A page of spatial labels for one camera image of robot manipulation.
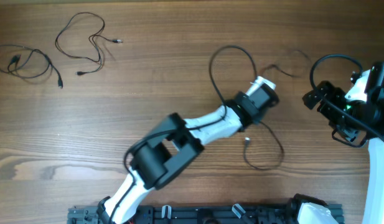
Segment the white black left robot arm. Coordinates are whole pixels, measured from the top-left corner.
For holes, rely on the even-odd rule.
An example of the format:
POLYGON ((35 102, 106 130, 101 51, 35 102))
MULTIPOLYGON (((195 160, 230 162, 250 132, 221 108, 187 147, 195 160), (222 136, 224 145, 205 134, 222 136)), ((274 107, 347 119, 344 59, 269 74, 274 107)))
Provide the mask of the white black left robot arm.
POLYGON ((146 195, 173 181, 205 145, 259 123, 279 101, 275 88, 272 84, 254 84, 213 113, 194 119, 172 113, 163 119, 127 150, 126 155, 132 157, 131 162, 124 163, 128 175, 114 196, 99 203, 100 220, 103 223, 130 220, 146 195))

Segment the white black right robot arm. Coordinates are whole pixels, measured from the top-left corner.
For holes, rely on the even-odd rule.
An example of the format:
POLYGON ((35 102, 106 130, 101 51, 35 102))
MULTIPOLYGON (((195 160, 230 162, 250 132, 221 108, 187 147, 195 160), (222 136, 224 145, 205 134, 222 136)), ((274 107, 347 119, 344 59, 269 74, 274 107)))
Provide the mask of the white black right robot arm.
POLYGON ((338 142, 368 146, 370 177, 362 221, 384 223, 384 62, 376 62, 350 79, 347 92, 323 81, 302 100, 329 120, 332 135, 339 135, 338 142))

